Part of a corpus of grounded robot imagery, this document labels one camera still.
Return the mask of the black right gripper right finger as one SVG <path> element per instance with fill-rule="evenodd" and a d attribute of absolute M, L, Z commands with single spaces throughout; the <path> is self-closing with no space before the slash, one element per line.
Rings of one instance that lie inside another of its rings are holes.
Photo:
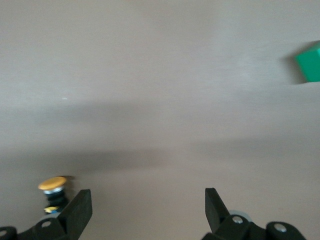
<path fill-rule="evenodd" d="M 265 228 L 240 214 L 231 214 L 215 188 L 205 189 L 205 215 L 211 229 L 204 240 L 304 240 L 293 225 L 271 221 Z"/>

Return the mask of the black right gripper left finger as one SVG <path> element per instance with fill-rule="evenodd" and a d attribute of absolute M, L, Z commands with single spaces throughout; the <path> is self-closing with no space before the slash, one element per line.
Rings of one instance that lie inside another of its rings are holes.
<path fill-rule="evenodd" d="M 93 214 L 92 195 L 82 189 L 57 217 L 40 220 L 30 229 L 17 232 L 13 226 L 2 226 L 2 240 L 78 240 Z"/>

